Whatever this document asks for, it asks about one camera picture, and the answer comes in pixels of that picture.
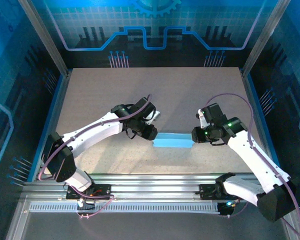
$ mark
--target table surface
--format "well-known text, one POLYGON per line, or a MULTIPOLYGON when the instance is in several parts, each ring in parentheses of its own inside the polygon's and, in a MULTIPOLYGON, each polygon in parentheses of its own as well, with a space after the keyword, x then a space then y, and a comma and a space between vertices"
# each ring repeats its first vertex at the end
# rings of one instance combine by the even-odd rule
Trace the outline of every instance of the table surface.
MULTIPOLYGON (((161 112, 154 123, 160 133, 191 133, 195 117, 206 101, 220 93, 247 97, 237 67, 154 67, 73 69, 56 131, 62 135, 88 125, 118 104, 135 104, 152 94, 161 112)), ((230 119, 246 126, 250 110, 235 96, 220 96, 218 103, 230 119)), ((252 135, 260 144, 257 128, 252 135)), ((228 146, 195 144, 192 148, 153 147, 152 141, 125 133, 108 137, 75 159, 88 173, 226 173, 251 172, 228 146)))

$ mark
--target gear graphic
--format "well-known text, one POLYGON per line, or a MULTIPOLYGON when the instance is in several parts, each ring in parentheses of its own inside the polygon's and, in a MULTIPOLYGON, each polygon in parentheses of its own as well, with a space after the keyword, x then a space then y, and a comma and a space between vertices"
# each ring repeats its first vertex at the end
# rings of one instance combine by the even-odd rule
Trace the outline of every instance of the gear graphic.
POLYGON ((0 0, 0 15, 8 24, 9 31, 13 31, 22 15, 22 8, 18 0, 0 0))
POLYGON ((152 15, 156 18, 177 9, 176 6, 181 4, 181 0, 130 0, 130 3, 139 10, 140 14, 145 14, 147 17, 152 15))

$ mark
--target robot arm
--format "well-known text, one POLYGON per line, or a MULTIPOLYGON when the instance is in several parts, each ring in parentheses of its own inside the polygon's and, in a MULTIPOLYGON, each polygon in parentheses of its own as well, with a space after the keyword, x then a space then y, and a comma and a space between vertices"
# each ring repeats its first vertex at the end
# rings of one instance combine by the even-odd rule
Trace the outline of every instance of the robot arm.
POLYGON ((93 194, 95 190, 94 182, 86 172, 76 168, 75 158, 103 139, 123 131, 127 132, 128 129, 131 129, 135 135, 146 140, 154 140, 158 131, 152 125, 152 122, 157 120, 160 112, 156 110, 156 107, 152 103, 149 103, 140 113, 131 118, 103 124, 107 120, 119 119, 135 113, 146 102, 147 99, 143 97, 136 104, 117 105, 105 116, 81 129, 64 134, 63 136, 59 136, 57 132, 49 135, 42 154, 44 163, 61 144, 71 138, 73 139, 77 133, 88 129, 74 141, 70 141, 47 165, 53 178, 57 182, 66 182, 87 195, 93 194), (101 125, 92 127, 97 123, 101 123, 101 125))
MULTIPOLYGON (((227 173, 216 180, 215 190, 221 198, 237 196, 257 206, 262 215, 274 222, 295 209, 286 187, 277 175, 250 146, 247 127, 237 118, 227 119, 219 105, 214 103, 198 110, 196 115, 200 126, 192 131, 196 143, 210 143, 213 146, 228 145, 248 165, 260 185, 243 180, 234 173, 227 173)), ((300 202, 300 181, 292 179, 279 168, 251 137, 253 147, 278 171, 290 186, 300 202)))

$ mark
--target blue block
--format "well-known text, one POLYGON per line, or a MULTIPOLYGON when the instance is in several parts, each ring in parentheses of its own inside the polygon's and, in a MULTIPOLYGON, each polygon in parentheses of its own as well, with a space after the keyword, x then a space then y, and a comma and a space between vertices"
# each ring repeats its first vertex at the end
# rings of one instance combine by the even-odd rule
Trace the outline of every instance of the blue block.
POLYGON ((158 133, 153 146, 159 148, 192 148, 194 141, 190 133, 158 133))

